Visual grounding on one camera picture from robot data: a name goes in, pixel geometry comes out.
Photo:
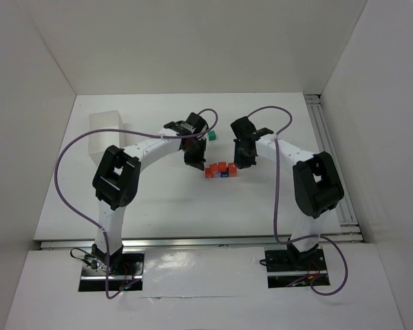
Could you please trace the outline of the white plastic bin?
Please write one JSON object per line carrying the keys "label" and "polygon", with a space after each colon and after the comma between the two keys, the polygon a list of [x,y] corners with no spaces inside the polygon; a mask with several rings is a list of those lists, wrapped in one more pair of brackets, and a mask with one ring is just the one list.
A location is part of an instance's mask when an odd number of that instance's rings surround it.
{"label": "white plastic bin", "polygon": [[[124,129],[123,120],[117,110],[90,114],[88,124],[90,131]],[[120,132],[100,132],[89,136],[87,150],[96,166],[100,164],[105,150],[111,145],[123,148],[125,146],[125,135]]]}

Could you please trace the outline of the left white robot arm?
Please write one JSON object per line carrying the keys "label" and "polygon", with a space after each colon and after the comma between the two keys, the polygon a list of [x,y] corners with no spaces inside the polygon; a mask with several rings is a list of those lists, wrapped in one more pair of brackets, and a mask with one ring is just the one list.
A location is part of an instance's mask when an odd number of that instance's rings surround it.
{"label": "left white robot arm", "polygon": [[126,207],[133,201],[142,171],[163,157],[184,152],[184,163],[204,170],[207,121],[190,113],[186,120],[169,122],[157,133],[133,146],[109,146],[103,154],[92,186],[98,200],[100,229],[92,245],[92,254],[110,272],[123,254],[122,226]]}

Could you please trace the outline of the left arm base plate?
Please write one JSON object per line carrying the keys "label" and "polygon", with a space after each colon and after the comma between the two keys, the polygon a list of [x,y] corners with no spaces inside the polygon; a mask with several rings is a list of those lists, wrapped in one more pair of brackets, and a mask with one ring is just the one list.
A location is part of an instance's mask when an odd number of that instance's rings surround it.
{"label": "left arm base plate", "polygon": [[[70,256],[81,262],[79,292],[104,292],[106,266],[93,254],[81,248],[72,248]],[[133,252],[123,254],[109,271],[109,292],[142,291],[145,254]]]}

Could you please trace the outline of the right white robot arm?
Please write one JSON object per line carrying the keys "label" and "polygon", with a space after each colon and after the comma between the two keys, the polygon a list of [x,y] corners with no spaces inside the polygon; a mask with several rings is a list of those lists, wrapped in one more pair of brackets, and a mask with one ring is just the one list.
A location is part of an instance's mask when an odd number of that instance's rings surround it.
{"label": "right white robot arm", "polygon": [[[234,163],[238,169],[256,165],[257,157],[275,162],[275,240],[286,246],[291,266],[303,267],[317,251],[326,213],[334,210],[344,197],[332,156],[325,151],[312,153],[301,149],[281,140],[270,129],[257,129],[247,116],[232,122],[231,129],[235,134]],[[295,205],[300,210],[287,241],[280,241],[278,232],[281,169],[286,169],[293,177]]]}

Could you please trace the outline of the red wood block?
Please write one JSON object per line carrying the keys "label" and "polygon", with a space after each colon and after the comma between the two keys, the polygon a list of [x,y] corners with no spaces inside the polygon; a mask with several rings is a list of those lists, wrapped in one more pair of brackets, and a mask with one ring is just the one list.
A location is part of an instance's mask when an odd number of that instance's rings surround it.
{"label": "red wood block", "polygon": [[237,171],[237,167],[235,166],[234,163],[228,163],[227,170],[228,170],[228,172],[230,172],[230,171]]}
{"label": "red wood block", "polygon": [[204,170],[204,176],[205,176],[206,178],[213,178],[213,172],[211,171],[210,168],[206,168],[206,169]]}

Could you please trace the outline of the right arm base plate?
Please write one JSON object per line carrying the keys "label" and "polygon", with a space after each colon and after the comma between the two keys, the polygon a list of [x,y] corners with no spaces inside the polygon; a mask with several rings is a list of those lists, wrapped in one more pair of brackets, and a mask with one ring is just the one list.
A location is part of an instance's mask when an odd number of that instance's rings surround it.
{"label": "right arm base plate", "polygon": [[266,250],[259,264],[266,269],[268,288],[329,286],[324,251],[318,249],[312,256],[296,265],[290,261],[286,250]]}

